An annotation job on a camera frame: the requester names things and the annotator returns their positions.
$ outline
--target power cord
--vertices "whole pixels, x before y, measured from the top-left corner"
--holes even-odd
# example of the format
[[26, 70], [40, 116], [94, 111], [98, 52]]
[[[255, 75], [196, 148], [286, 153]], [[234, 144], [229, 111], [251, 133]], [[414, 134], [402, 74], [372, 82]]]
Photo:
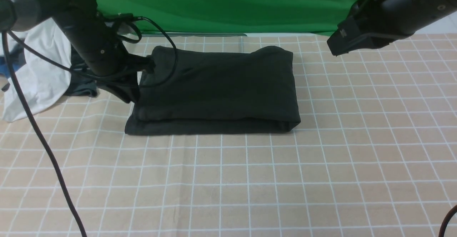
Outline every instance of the power cord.
[[[168, 40], [168, 42], [170, 42], [171, 46], [173, 47], [173, 51], [175, 52], [175, 61], [173, 63], [173, 67], [171, 68], [171, 72], [168, 74], [168, 76], [166, 78], [164, 78], [162, 81], [157, 82], [155, 84], [147, 84], [147, 85], [140, 85], [139, 86], [140, 88], [158, 87], [158, 86], [160, 86], [162, 84], [165, 84], [168, 80], [170, 80], [170, 78], [173, 76], [173, 74], [175, 74], [176, 68], [178, 67], [178, 48], [176, 48], [176, 45], [173, 42], [173, 40], [171, 39], [171, 37], [156, 22], [154, 22], [152, 19], [149, 19], [149, 18], [144, 17], [144, 16], [134, 17], [134, 21], [142, 21], [142, 20], [143, 21], [147, 21], [150, 24], [152, 24], [153, 26], [155, 26], [155, 28], [157, 28], [161, 32], [161, 34], [163, 34], [163, 36]], [[98, 82], [104, 82], [105, 84], [111, 84], [111, 85], [122, 86], [122, 87], [136, 88], [136, 86], [132, 86], [132, 85], [129, 85], [129, 84], [120, 84], [120, 83], [113, 82], [113, 81], [106, 81], [106, 80], [103, 80], [101, 77], [85, 74], [85, 73], [82, 73], [81, 71], [76, 71], [76, 70], [67, 68], [66, 66], [63, 66], [62, 64], [57, 63], [54, 60], [46, 58], [45, 56], [43, 56], [42, 54], [40, 54], [39, 52], [37, 52], [36, 50], [31, 48], [30, 46], [28, 46], [16, 34], [14, 34], [13, 31], [8, 31], [8, 34], [13, 38], [13, 40], [15, 40], [17, 43], [19, 43], [22, 47], [24, 47], [25, 50], [28, 50], [30, 53], [32, 53], [33, 55], [37, 56], [38, 58], [41, 58], [42, 60], [46, 61], [47, 63], [50, 63], [51, 65], [54, 65], [54, 66], [57, 66], [58, 68], [60, 68], [62, 70], [65, 70], [67, 72], [74, 73], [74, 74], [86, 77], [86, 78], [91, 79], [91, 80], [95, 80], [95, 81], [98, 81]]]
[[64, 193], [65, 200], [67, 201], [68, 207], [70, 208], [70, 211], [73, 214], [73, 217], [75, 218], [76, 223], [78, 224], [78, 227], [81, 232], [81, 236], [87, 237], [83, 222], [81, 221], [78, 211], [76, 211], [76, 208], [73, 205], [73, 202], [71, 201], [71, 197], [70, 197], [70, 194], [68, 193], [67, 186], [65, 185], [64, 177], [62, 175], [62, 172], [60, 171], [59, 164], [57, 163], [57, 160], [56, 160], [51, 148], [49, 147], [49, 144], [47, 143], [46, 139], [44, 138], [43, 133], [41, 133], [41, 130], [40, 130], [38, 124], [36, 123], [35, 118], [33, 117], [30, 107], [27, 104], [27, 100], [24, 96], [24, 93], [22, 92], [21, 86], [20, 86], [19, 81], [16, 76], [16, 72], [14, 71], [14, 68], [13, 68], [13, 64], [11, 63], [10, 49], [8, 48], [8, 36], [6, 35], [6, 32], [2, 32], [1, 37], [2, 37], [2, 44], [3, 44], [3, 52], [5, 54], [5, 61], [8, 66], [8, 70], [10, 71], [11, 80], [13, 82], [14, 88], [16, 89], [17, 96], [18, 96], [19, 100], [21, 101], [22, 106], [24, 107], [24, 110], [27, 114], [27, 117], [30, 121], [30, 124], [31, 124], [33, 130], [36, 133], [36, 136], [38, 136], [41, 144], [43, 145], [44, 149], [47, 152], [47, 155], [49, 156], [49, 159], [52, 162], [52, 166], [54, 167], [54, 170], [57, 174], [57, 179], [59, 180], [60, 186], [62, 187], [62, 192]]
[[444, 217], [443, 222], [441, 223], [440, 232], [438, 233], [438, 237], [444, 237], [446, 232], [447, 225], [451, 221], [451, 219], [457, 214], [457, 206], [454, 206]]

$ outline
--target white grid line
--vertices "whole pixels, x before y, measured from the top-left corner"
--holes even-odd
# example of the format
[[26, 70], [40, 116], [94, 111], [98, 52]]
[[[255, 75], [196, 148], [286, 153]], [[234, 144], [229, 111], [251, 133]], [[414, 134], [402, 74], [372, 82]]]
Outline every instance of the white grid line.
[[[377, 94], [376, 89], [374, 89], [374, 92], [375, 92], [375, 94], [376, 94], [376, 97], [379, 98], [379, 95]], [[384, 116], [387, 118], [387, 115], [385, 114], [384, 106], [382, 105], [382, 103], [380, 103], [380, 104], [381, 104], [381, 107], [382, 107], [382, 112], [384, 112]], [[377, 154], [376, 154], [376, 150], [375, 150], [374, 148], [373, 148], [373, 150], [374, 150], [376, 159], [379, 161], [379, 158], [378, 158], [378, 156], [377, 156]], [[380, 170], [381, 170], [381, 174], [382, 174], [383, 180], [386, 181], [386, 177], [385, 177], [385, 175], [384, 175], [384, 170], [382, 169], [381, 165], [379, 165], [379, 168], [380, 168]], [[390, 200], [393, 201], [392, 192], [391, 192], [390, 187], [389, 187], [388, 185], [387, 185], [387, 190], [388, 190], [388, 192], [389, 192]], [[392, 207], [393, 207], [393, 211], [395, 212], [395, 217], [397, 218], [398, 224], [401, 224], [400, 217], [398, 216], [397, 208], [396, 208], [395, 205], [393, 205], [393, 204], [392, 204]], [[401, 230], [401, 233], [402, 233], [403, 237], [405, 237], [405, 231], [403, 230], [403, 227], [402, 227], [402, 226], [400, 226], [400, 230]]]

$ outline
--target blue cloth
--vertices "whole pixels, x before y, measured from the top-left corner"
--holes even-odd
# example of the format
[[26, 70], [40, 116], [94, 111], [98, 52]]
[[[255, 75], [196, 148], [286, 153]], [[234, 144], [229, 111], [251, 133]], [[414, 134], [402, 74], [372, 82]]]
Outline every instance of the blue cloth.
[[[13, 51], [10, 55], [11, 61], [13, 62], [13, 68], [16, 72], [21, 66], [24, 66], [26, 61], [24, 57], [24, 49], [20, 48]], [[6, 64], [5, 58], [0, 57], [0, 75], [4, 75], [6, 78], [10, 78], [10, 71], [8, 71], [8, 65]]]

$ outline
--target dark green cloth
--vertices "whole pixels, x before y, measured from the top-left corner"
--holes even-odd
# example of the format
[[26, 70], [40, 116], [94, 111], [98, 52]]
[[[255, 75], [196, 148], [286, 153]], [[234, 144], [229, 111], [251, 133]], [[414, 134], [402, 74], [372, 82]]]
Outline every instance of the dark green cloth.
[[[177, 32], [333, 32], [356, 0], [97, 0]], [[140, 24], [143, 32], [155, 30]]]

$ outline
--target folded black shirt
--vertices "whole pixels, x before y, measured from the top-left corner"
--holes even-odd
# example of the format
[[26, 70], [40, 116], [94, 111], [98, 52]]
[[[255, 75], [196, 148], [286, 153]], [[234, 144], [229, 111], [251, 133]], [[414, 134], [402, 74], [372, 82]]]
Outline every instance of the folded black shirt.
[[[178, 53], [178, 66], [169, 81], [140, 89], [125, 133], [284, 133], [300, 123], [292, 52], [268, 46], [250, 54]], [[140, 85], [165, 79], [174, 51], [158, 46], [151, 59], [155, 74], [144, 72]]]

